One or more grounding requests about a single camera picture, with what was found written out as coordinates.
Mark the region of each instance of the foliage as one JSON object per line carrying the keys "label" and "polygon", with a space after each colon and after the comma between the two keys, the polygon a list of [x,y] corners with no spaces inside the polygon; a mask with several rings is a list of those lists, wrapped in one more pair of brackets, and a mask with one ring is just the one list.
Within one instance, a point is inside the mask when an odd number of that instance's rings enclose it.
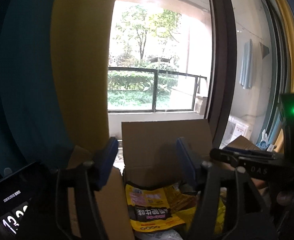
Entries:
{"label": "foliage", "polygon": [[169,40],[177,41],[174,34],[180,17],[181,14],[166,9],[149,15],[143,6],[131,6],[122,13],[121,21],[116,24],[116,29],[120,32],[116,39],[125,45],[129,40],[135,39],[138,44],[140,63],[142,63],[148,35],[159,39],[159,43],[163,45],[163,54]]}
{"label": "foliage", "polygon": [[167,62],[150,63],[150,64],[146,65],[144,68],[178,72],[178,67],[177,66],[175,66],[174,64],[171,64],[171,63],[167,63]]}
{"label": "foliage", "polygon": [[[153,73],[117,70],[108,72],[108,90],[138,90],[143,92],[145,87],[152,87],[153,83]],[[171,87],[177,86],[178,75],[159,74],[158,84],[167,84],[166,88],[171,89]]]}
{"label": "foliage", "polygon": [[117,66],[132,67],[137,65],[137,60],[132,55],[132,48],[129,43],[125,44],[124,52],[116,58]]}
{"label": "foliage", "polygon": [[[158,93],[157,95],[157,108],[162,107],[168,108],[170,100],[169,94]],[[141,92],[141,91],[108,91],[108,104],[110,106],[130,106],[132,109],[137,107],[145,106],[145,108],[151,109],[152,107],[152,91]]]}

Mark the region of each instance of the snack package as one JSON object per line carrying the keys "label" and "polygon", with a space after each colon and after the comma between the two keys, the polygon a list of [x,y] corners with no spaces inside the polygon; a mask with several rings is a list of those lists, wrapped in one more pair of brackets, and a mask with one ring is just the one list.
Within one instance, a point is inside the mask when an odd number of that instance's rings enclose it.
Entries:
{"label": "snack package", "polygon": [[127,184],[126,198],[130,223],[135,231],[160,231],[185,223],[171,212],[164,188],[141,190]]}
{"label": "snack package", "polygon": [[168,230],[157,233],[135,232],[135,236],[140,240],[183,240],[175,230]]}
{"label": "snack package", "polygon": [[[178,183],[155,190],[141,190],[126,185],[126,198],[130,223],[135,231],[154,232],[186,224],[188,231],[198,197],[181,193]],[[223,230],[226,206],[219,198],[214,234]]]}

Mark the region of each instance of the digital clock display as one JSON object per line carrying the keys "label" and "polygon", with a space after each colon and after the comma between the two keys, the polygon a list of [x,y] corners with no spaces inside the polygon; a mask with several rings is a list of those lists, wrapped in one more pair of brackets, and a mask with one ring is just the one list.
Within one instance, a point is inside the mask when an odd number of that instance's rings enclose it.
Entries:
{"label": "digital clock display", "polygon": [[28,203],[47,184],[48,170],[32,163],[0,180],[0,223],[15,236]]}
{"label": "digital clock display", "polygon": [[24,213],[26,212],[28,207],[28,202],[22,203],[20,206],[14,208],[11,212],[6,213],[5,215],[0,217],[3,226],[10,230],[10,233],[16,234],[19,223],[23,219]]}

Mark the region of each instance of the cardboard box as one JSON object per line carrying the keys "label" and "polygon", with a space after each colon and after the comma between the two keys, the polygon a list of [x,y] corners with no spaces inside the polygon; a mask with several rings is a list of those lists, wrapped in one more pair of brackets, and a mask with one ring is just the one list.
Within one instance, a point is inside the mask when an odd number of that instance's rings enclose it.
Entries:
{"label": "cardboard box", "polygon": [[[209,158],[209,152],[212,148],[212,138],[207,120],[123,122],[122,135],[125,162],[123,179],[141,187],[167,186],[183,179],[175,150],[178,137],[185,137],[191,149],[204,159]],[[236,138],[228,146],[258,149],[242,136]],[[70,167],[77,166],[92,157],[92,154],[84,149],[77,147],[75,150],[78,154],[72,156]],[[217,163],[217,165],[233,169],[225,163]],[[117,168],[112,169],[107,185],[100,192],[95,192],[95,196],[109,239],[134,240],[124,184]],[[72,192],[69,201],[73,233],[79,236]]]}
{"label": "cardboard box", "polygon": [[[76,146],[71,154],[68,168],[75,168],[92,157],[91,152]],[[112,168],[106,186],[101,191],[95,192],[95,198],[109,240],[135,240],[129,222],[125,188],[119,169]],[[68,205],[72,233],[81,237],[73,188],[68,189]]]}
{"label": "cardboard box", "polygon": [[123,122],[124,179],[141,187],[167,186],[183,179],[176,140],[209,157],[212,138],[207,120]]}

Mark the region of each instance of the window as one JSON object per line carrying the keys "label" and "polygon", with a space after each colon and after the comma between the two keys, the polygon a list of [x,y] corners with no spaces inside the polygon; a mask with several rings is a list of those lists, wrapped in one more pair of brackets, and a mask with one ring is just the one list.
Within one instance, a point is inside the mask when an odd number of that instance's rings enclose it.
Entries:
{"label": "window", "polygon": [[272,124],[280,91],[276,16],[266,0],[231,0],[237,34],[237,71],[221,147],[245,136],[256,144]]}
{"label": "window", "polygon": [[211,55],[209,2],[205,8],[186,0],[116,0],[109,112],[203,114]]}

